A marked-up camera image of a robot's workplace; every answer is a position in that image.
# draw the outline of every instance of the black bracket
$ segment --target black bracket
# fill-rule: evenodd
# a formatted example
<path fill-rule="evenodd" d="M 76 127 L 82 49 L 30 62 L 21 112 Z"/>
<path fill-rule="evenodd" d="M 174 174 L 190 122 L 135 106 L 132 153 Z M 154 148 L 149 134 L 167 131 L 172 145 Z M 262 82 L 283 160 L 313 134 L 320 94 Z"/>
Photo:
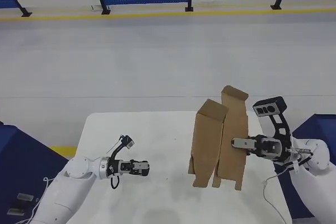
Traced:
<path fill-rule="evenodd" d="M 188 6 L 185 8 L 186 12 L 193 12 L 192 0 L 188 0 Z"/>
<path fill-rule="evenodd" d="M 281 4 L 281 0 L 276 0 L 275 4 L 273 4 L 272 6 L 270 6 L 273 10 L 281 10 L 280 7 Z"/>
<path fill-rule="evenodd" d="M 111 13 L 111 9 L 109 6 L 105 4 L 105 0 L 100 0 L 102 6 L 102 15 L 109 15 Z"/>
<path fill-rule="evenodd" d="M 20 3 L 18 2 L 18 0 L 14 0 L 15 1 L 15 3 L 16 3 L 16 5 L 17 5 L 17 7 L 21 10 L 21 12 L 22 12 L 22 16 L 21 17 L 29 17 L 29 16 L 31 16 L 31 14 L 32 14 L 32 12 L 28 12 L 27 10 L 26 10 L 26 8 L 23 8 L 21 5 L 20 5 Z"/>

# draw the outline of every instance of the brown cardboard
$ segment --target brown cardboard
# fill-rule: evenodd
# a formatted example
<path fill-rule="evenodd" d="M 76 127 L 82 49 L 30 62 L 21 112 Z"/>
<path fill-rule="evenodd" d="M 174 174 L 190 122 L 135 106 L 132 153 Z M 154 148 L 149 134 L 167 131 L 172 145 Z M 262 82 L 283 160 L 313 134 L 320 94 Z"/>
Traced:
<path fill-rule="evenodd" d="M 206 188 L 217 167 L 222 140 L 223 122 L 228 110 L 222 104 L 207 100 L 195 116 L 189 174 L 195 174 L 193 186 Z M 215 177 L 213 185 L 220 178 Z"/>
<path fill-rule="evenodd" d="M 232 86 L 221 94 L 222 104 L 207 100 L 197 112 L 188 173 L 195 174 L 193 186 L 207 187 L 213 174 L 213 187 L 227 179 L 241 190 L 246 151 L 233 148 L 231 140 L 248 137 L 245 100 L 249 95 Z"/>
<path fill-rule="evenodd" d="M 222 179 L 234 180 L 235 190 L 241 190 L 246 151 L 232 147 L 231 140 L 248 137 L 245 100 L 249 95 L 232 86 L 226 86 L 221 96 L 222 104 L 228 108 L 228 113 L 224 120 L 217 175 Z"/>

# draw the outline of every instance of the yellow line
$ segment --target yellow line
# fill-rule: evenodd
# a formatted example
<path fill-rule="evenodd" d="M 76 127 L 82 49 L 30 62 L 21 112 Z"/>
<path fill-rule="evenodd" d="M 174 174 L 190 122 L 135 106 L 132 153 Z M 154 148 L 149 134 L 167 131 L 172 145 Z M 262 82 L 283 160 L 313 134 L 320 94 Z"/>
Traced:
<path fill-rule="evenodd" d="M 336 8 L 311 8 L 296 10 L 239 10 L 239 11 L 200 11 L 200 12 L 155 12 L 131 13 L 117 15 L 71 15 L 71 16 L 31 16 L 31 17 L 1 17 L 0 21 L 35 21 L 35 20 L 82 20 L 82 19 L 118 19 L 156 16 L 223 16 L 223 15 L 259 15 L 259 14 L 285 14 L 285 13 L 313 13 L 336 12 Z"/>
<path fill-rule="evenodd" d="M 53 151 L 64 157 L 73 157 L 76 154 L 76 146 L 51 146 Z"/>

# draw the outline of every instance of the white floor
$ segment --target white floor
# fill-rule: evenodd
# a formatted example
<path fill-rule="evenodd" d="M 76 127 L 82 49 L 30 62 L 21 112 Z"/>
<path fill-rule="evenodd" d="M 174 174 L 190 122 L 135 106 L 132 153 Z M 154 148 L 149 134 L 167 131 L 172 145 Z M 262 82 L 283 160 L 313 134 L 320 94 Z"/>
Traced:
<path fill-rule="evenodd" d="M 336 13 L 0 22 L 0 120 L 47 145 L 77 145 L 91 113 L 197 110 L 225 85 L 248 108 L 284 96 L 292 129 L 336 114 Z"/>

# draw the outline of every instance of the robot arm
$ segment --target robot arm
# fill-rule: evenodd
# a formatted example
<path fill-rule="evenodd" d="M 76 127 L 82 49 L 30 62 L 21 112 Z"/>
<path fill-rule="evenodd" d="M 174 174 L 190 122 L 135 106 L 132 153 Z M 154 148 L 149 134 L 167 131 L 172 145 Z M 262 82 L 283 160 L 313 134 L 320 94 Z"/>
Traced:
<path fill-rule="evenodd" d="M 330 162 L 328 146 L 319 139 L 293 138 L 282 115 L 286 108 L 281 96 L 258 101 L 253 109 L 257 116 L 270 117 L 274 136 L 234 138 L 232 145 L 286 167 L 301 200 L 317 220 L 336 224 L 336 166 Z"/>
<path fill-rule="evenodd" d="M 124 147 L 131 148 L 134 145 L 129 136 L 121 136 L 120 140 L 121 144 L 111 157 L 91 160 L 78 155 L 71 159 L 45 191 L 30 224 L 67 223 L 85 201 L 96 178 L 111 179 L 111 186 L 116 189 L 119 176 L 123 174 L 147 176 L 150 170 L 147 161 L 115 159 L 116 154 Z M 116 186 L 113 185 L 115 176 L 118 179 Z"/>

